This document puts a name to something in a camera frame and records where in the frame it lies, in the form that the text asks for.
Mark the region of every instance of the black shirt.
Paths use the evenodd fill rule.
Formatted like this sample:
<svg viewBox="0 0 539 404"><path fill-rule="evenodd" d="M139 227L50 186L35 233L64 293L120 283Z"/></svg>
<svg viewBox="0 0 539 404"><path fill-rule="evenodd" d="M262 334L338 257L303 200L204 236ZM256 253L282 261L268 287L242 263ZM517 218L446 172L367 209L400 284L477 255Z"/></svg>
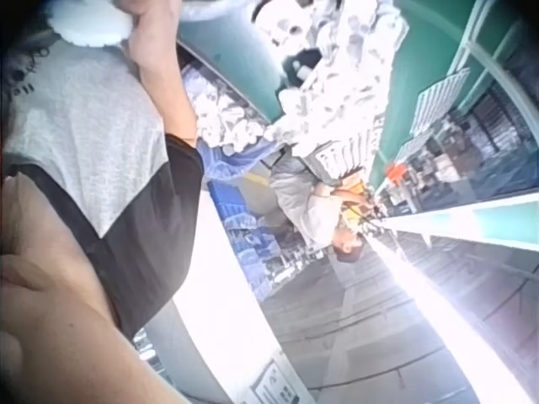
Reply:
<svg viewBox="0 0 539 404"><path fill-rule="evenodd" d="M77 203L40 166L12 164L30 177L92 263L131 339L173 297L189 270L204 169L199 153L166 135L168 161L101 237Z"/></svg>

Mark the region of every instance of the white sleeve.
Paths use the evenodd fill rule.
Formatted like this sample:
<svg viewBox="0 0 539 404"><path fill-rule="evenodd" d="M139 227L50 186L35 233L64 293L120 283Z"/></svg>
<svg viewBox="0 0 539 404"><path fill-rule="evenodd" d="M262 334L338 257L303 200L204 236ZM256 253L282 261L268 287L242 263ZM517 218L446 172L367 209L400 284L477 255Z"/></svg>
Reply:
<svg viewBox="0 0 539 404"><path fill-rule="evenodd" d="M320 248L331 244L335 228L339 223L340 198L311 195L307 203L303 223L311 239Z"/></svg>

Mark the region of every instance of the person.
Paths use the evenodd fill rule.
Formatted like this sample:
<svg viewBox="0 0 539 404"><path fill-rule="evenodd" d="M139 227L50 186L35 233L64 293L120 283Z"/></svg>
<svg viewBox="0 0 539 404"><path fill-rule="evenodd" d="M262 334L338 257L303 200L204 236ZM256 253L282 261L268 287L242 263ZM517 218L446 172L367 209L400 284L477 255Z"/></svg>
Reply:
<svg viewBox="0 0 539 404"><path fill-rule="evenodd" d="M20 256L2 256L3 401L188 404L129 344L115 325L65 284Z"/></svg>
<svg viewBox="0 0 539 404"><path fill-rule="evenodd" d="M33 365L27 364L27 354L32 359L32 347L40 347L50 349L44 358L54 360L52 354L64 349L54 338L62 341L71 323L80 331L62 336L68 341L63 358L97 355L97 346L88 347L88 356L73 355L97 338L100 355L122 369L119 375L136 373L129 384L133 391L136 382L151 386L150 391L162 389L141 379L147 372L132 370L128 362L136 353L130 348L128 354L125 345L187 276L204 170L195 149L195 112L176 54L181 0L118 4L136 17L126 49L130 59L120 48L76 47L48 32L32 35L5 57L3 90L10 105L2 127L2 254L24 263L14 265L11 276L24 279L31 268L61 292L57 299L43 300L43 310L51 313L21 318L37 322L24 328L29 335L23 339L10 320L18 305L10 303L2 286L2 371L15 379L17 393L33 388L30 381L16 381L22 358L23 365ZM52 324L61 328L43 330L48 332L44 339L30 344L31 338L41 338L49 316L56 316ZM72 322L77 316L80 322ZM69 344L75 347L71 351ZM64 365L50 363L47 369L44 363L31 369L42 373L41 380L54 380L52 373ZM86 368L86 377L103 380L92 369ZM119 387L114 400L78 400L78 386L72 386L71 399L50 402L171 402L147 395L124 398L127 392ZM93 394L99 396L98 385Z"/></svg>
<svg viewBox="0 0 539 404"><path fill-rule="evenodd" d="M360 258L363 237L344 226L343 203L369 204L364 195L346 189L351 179L346 178L337 188L329 187L289 151L273 166L269 176L269 186L275 191L279 207L307 246L313 250L333 246L337 259L344 263Z"/></svg>

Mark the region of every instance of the white shirt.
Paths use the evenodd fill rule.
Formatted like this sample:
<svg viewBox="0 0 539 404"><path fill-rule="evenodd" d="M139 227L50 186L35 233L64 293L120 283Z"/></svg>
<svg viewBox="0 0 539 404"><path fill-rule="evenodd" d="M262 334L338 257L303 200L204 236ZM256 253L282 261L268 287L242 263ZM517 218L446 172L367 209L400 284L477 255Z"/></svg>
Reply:
<svg viewBox="0 0 539 404"><path fill-rule="evenodd" d="M301 173L272 173L269 179L270 187L277 194L279 207L313 250L331 244L342 205L340 198L312 194L316 183L317 179L307 170Z"/></svg>

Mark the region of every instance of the sign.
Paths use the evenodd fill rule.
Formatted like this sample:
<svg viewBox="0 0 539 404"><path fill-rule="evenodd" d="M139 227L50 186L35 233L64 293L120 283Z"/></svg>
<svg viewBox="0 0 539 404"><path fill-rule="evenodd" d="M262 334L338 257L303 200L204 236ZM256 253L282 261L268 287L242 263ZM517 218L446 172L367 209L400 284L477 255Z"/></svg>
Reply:
<svg viewBox="0 0 539 404"><path fill-rule="evenodd" d="M300 404L300 397L274 360L251 388L261 404Z"/></svg>

